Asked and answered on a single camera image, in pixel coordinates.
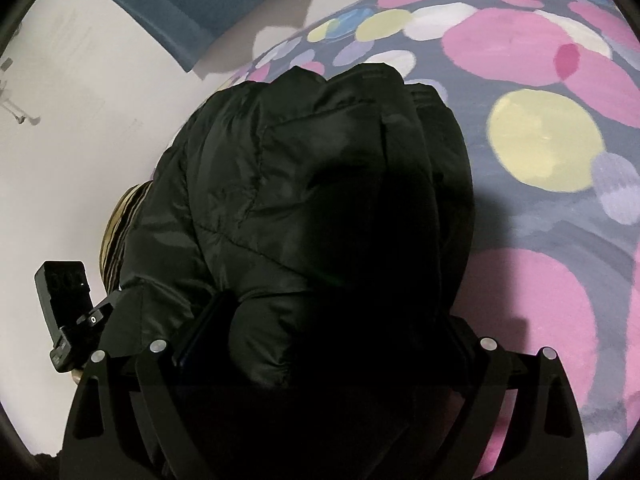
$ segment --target silver screw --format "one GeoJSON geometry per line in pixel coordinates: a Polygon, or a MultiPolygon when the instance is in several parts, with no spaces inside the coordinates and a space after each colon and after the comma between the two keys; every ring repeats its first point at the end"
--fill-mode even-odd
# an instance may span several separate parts
{"type": "Polygon", "coordinates": [[[556,357],[558,357],[558,353],[549,346],[545,346],[542,349],[542,355],[547,359],[549,359],[550,361],[553,361],[556,357]]]}
{"type": "Polygon", "coordinates": [[[166,348],[166,341],[164,339],[156,339],[149,345],[149,349],[154,354],[159,354],[160,352],[163,352],[165,348],[166,348]]]}
{"type": "Polygon", "coordinates": [[[493,352],[495,349],[498,348],[498,343],[495,342],[495,340],[491,339],[490,337],[483,337],[480,340],[480,346],[485,350],[488,350],[489,352],[493,352]]]}
{"type": "Polygon", "coordinates": [[[106,354],[104,353],[104,350],[96,350],[91,354],[91,361],[93,361],[94,363],[99,363],[104,359],[105,355],[106,354]]]}

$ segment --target mattress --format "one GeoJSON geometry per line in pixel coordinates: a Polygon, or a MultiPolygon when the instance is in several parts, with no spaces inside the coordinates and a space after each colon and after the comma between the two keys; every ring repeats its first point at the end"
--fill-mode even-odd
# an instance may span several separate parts
{"type": "Polygon", "coordinates": [[[433,86],[453,110],[478,218],[452,312],[511,351],[558,351],[596,478],[640,417],[638,39],[612,0],[361,0],[222,88],[361,62],[433,86]]]}

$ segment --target polka dot bedsheet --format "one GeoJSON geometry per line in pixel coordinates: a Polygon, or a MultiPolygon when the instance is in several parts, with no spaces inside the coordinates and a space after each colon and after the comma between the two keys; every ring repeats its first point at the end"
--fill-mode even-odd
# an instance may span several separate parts
{"type": "Polygon", "coordinates": [[[361,62],[455,113],[478,218],[453,313],[513,351],[558,351],[596,478],[640,417],[640,43],[612,0],[361,0],[223,87],[361,62]]]}

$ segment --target yellow and black striped cloth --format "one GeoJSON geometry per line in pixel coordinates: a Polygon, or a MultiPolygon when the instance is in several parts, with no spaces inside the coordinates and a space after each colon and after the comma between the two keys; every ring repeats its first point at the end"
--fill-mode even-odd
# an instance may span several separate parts
{"type": "Polygon", "coordinates": [[[100,247],[100,275],[107,294],[120,285],[120,269],[127,232],[152,182],[150,180],[127,190],[111,213],[100,247]]]}

